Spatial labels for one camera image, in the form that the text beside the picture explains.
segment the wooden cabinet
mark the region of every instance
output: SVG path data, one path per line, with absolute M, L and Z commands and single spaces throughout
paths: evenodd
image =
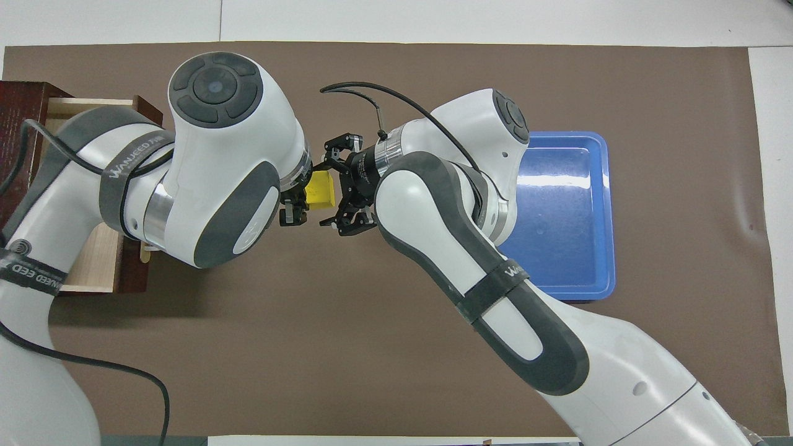
M 161 125 L 163 114 L 140 96 L 131 99 L 73 98 L 48 83 L 0 81 L 0 178 L 11 171 L 19 153 L 19 127 L 25 119 L 43 123 L 57 132 L 77 113 L 98 106 L 128 106 Z M 36 175 L 44 138 L 36 134 L 29 146 L 22 171 L 0 202 L 0 225 L 4 225 Z M 148 251 L 145 244 L 130 240 L 100 224 L 80 252 L 61 294 L 134 293 L 146 290 Z

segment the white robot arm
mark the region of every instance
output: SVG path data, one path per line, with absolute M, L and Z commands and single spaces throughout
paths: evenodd
M 518 106 L 497 90 L 480 90 L 431 115 L 465 156 L 424 118 L 350 157 L 347 182 L 358 194 L 376 186 L 371 202 L 387 242 L 434 279 L 582 443 L 756 444 L 635 325 L 551 298 L 498 251 L 515 225 L 516 176 L 529 138 Z
M 300 124 L 252 60 L 197 56 L 174 73 L 168 93 L 175 135 L 132 110 L 103 107 L 58 133 L 79 160 L 53 147 L 45 154 L 2 231 L 0 321 L 23 340 L 52 348 L 52 298 L 101 221 L 212 267 L 248 250 L 280 190 L 310 172 Z M 171 149 L 171 160 L 147 169 Z M 98 446 L 94 412 L 61 362 L 10 338 L 0 337 L 0 444 Z

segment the yellow sponge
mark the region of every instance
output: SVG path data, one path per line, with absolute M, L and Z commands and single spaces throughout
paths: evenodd
M 305 201 L 309 209 L 324 209 L 336 206 L 333 177 L 330 171 L 314 171 L 305 187 Z

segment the blue tray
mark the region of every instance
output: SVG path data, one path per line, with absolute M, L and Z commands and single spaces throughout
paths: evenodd
M 616 273 L 606 141 L 591 132 L 532 132 L 517 199 L 515 230 L 499 249 L 559 300 L 608 297 Z

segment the black cable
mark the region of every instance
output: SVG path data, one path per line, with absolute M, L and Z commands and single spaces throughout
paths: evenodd
M 52 133 L 50 133 L 41 123 L 34 121 L 33 119 L 25 119 L 22 122 L 22 126 L 20 128 L 21 131 L 20 140 L 19 140 L 20 148 L 19 148 L 19 153 L 17 154 L 17 160 L 15 161 L 11 172 L 8 174 L 8 176 L 6 176 L 6 179 L 3 180 L 2 184 L 0 184 L 0 195 L 3 195 L 8 190 L 11 183 L 13 183 L 14 179 L 17 177 L 17 175 L 19 175 L 19 171 L 21 170 L 22 165 L 25 163 L 25 155 L 27 154 L 28 151 L 28 142 L 29 142 L 28 131 L 30 129 L 35 129 L 37 132 L 41 133 L 44 136 L 44 138 L 46 138 L 50 142 L 52 147 L 56 148 L 59 152 L 63 153 L 69 160 L 74 161 L 81 167 L 84 167 L 85 169 L 97 175 L 102 174 L 102 169 L 94 166 L 91 163 L 86 162 L 84 159 L 77 156 L 77 153 L 75 151 L 73 151 L 71 148 L 65 145 L 65 143 L 61 141 L 61 139 L 59 139 L 57 136 L 52 135 Z M 149 163 L 144 167 L 139 167 L 135 169 L 134 171 L 132 171 L 132 174 L 130 176 L 132 178 L 135 178 L 141 175 L 146 175 L 148 172 L 151 172 L 155 170 L 157 167 L 160 167 L 163 164 L 165 164 L 168 160 L 171 159 L 173 155 L 174 155 L 174 151 L 170 150 L 168 153 L 166 153 L 164 156 L 161 156 L 153 163 Z M 1 233 L 0 233 L 0 243 L 2 243 L 0 244 L 0 247 L 6 246 L 5 237 Z M 160 431 L 159 442 L 158 442 L 159 446 L 163 446 L 163 444 L 165 443 L 165 438 L 168 434 L 168 423 L 170 421 L 170 397 L 168 396 L 168 389 L 165 387 L 165 383 L 160 381 L 159 378 L 152 375 L 151 373 L 142 371 L 134 367 L 125 366 L 124 364 L 113 363 L 101 359 L 86 358 L 85 356 L 77 356 L 77 355 L 72 355 L 71 353 L 58 352 L 57 350 L 43 347 L 41 345 L 30 342 L 29 340 L 26 340 L 25 338 L 17 335 L 13 331 L 11 331 L 11 329 L 6 327 L 1 321 L 0 321 L 0 335 L 6 338 L 10 343 L 17 345 L 18 347 L 28 350 L 30 352 L 37 353 L 39 355 L 48 356 L 50 358 L 60 359 L 71 363 L 85 364 L 94 367 L 103 367 L 111 370 L 123 371 L 124 373 L 129 373 L 132 375 L 139 376 L 141 378 L 148 379 L 149 381 L 154 383 L 163 394 L 163 405 L 165 406 L 165 414 L 163 416 L 163 430 Z
M 159 434 L 159 446 L 163 446 L 165 442 L 165 437 L 168 433 L 168 422 L 170 420 L 170 398 L 168 397 L 168 389 L 165 387 L 165 383 L 159 380 L 156 376 L 148 373 L 146 371 L 142 371 L 140 369 L 125 366 L 124 364 L 119 363 L 112 363 L 110 361 L 103 361 L 101 359 L 93 359 L 93 358 L 86 358 L 85 356 L 77 356 L 72 355 L 70 353 L 58 352 L 57 350 L 52 350 L 51 348 L 42 347 L 38 344 L 34 344 L 29 340 L 17 335 L 11 329 L 6 327 L 0 321 L 0 335 L 5 337 L 9 342 L 18 347 L 24 348 L 25 350 L 38 353 L 39 355 L 49 356 L 50 358 L 61 359 L 63 361 L 69 361 L 70 363 L 77 363 L 77 364 L 85 364 L 95 367 L 103 367 L 112 370 L 123 371 L 125 373 L 130 373 L 133 375 L 140 376 L 141 378 L 148 379 L 149 381 L 153 382 L 157 387 L 159 387 L 160 391 L 163 393 L 163 402 L 165 403 L 165 416 L 163 418 L 163 430 Z
M 462 155 L 465 157 L 465 159 L 468 160 L 468 163 L 471 165 L 471 167 L 473 167 L 473 169 L 475 171 L 481 173 L 481 171 L 479 170 L 479 166 L 477 165 L 476 161 L 474 161 L 473 157 L 471 157 L 471 155 L 468 153 L 468 151 L 465 150 L 464 147 L 462 147 L 462 144 L 460 144 L 460 141 L 458 141 L 457 138 L 455 138 L 454 135 L 452 135 L 451 132 L 449 132 L 449 130 L 447 130 L 446 127 L 443 126 L 443 124 L 438 122 L 438 120 L 435 119 L 435 117 L 432 116 L 430 114 L 430 112 L 426 111 L 418 103 L 416 103 L 412 99 L 408 98 L 404 94 L 400 93 L 399 91 L 392 90 L 392 89 L 390 89 L 388 87 L 384 87 L 382 85 L 378 85 L 376 83 L 371 83 L 371 82 L 341 82 L 341 83 L 334 83 L 334 84 L 328 85 L 326 87 L 320 88 L 320 93 L 327 93 L 327 92 L 329 92 L 331 90 L 338 90 L 339 88 L 348 88 L 348 87 L 362 87 L 362 88 L 371 88 L 373 90 L 379 90 L 379 91 L 382 91 L 384 93 L 390 94 L 393 97 L 398 98 L 398 99 L 400 99 L 403 102 L 406 102 L 408 105 L 410 105 L 414 109 L 418 110 L 419 113 L 424 115 L 431 123 L 435 124 L 435 127 L 438 127 L 438 130 L 440 130 L 441 133 L 446 135 L 446 137 L 449 138 L 449 141 L 451 141 L 451 143 L 454 144 L 455 147 L 457 147 L 457 149 L 460 151 L 460 153 L 462 153 Z
M 44 136 L 44 138 L 46 138 L 47 141 L 49 141 L 52 147 L 58 149 L 59 152 L 63 153 L 69 160 L 72 160 L 75 163 L 77 163 L 80 167 L 83 167 L 88 171 L 91 171 L 97 175 L 102 174 L 101 168 L 96 167 L 91 163 L 88 163 L 83 158 L 80 158 L 77 155 L 77 152 L 72 150 L 69 146 L 65 145 L 65 143 L 61 141 L 60 138 L 50 133 L 49 130 L 47 130 L 41 123 L 34 121 L 33 119 L 25 119 L 22 122 L 22 126 L 20 129 L 21 130 L 20 145 L 22 147 L 27 148 L 29 129 L 35 129 L 38 133 L 41 133 L 41 135 Z M 168 160 L 170 160 L 173 157 L 173 155 L 174 155 L 174 151 L 170 150 L 165 155 L 160 156 L 156 161 L 146 164 L 145 166 L 139 167 L 136 170 L 132 171 L 130 177 L 136 178 L 141 175 L 146 175 L 147 173 L 155 170 L 157 167 L 160 167 L 163 164 L 165 164 Z
M 355 96 L 358 96 L 359 98 L 364 98 L 365 100 L 369 101 L 369 103 L 374 106 L 374 112 L 377 113 L 377 126 L 380 127 L 380 129 L 377 131 L 377 136 L 380 137 L 381 141 L 384 141 L 388 137 L 389 134 L 384 129 L 385 125 L 383 124 L 382 110 L 380 109 L 380 106 L 374 101 L 374 99 L 372 99 L 369 96 L 361 93 L 360 91 L 351 90 L 349 88 L 334 88 L 333 90 L 325 91 L 325 93 L 348 93 L 348 94 L 354 94 Z

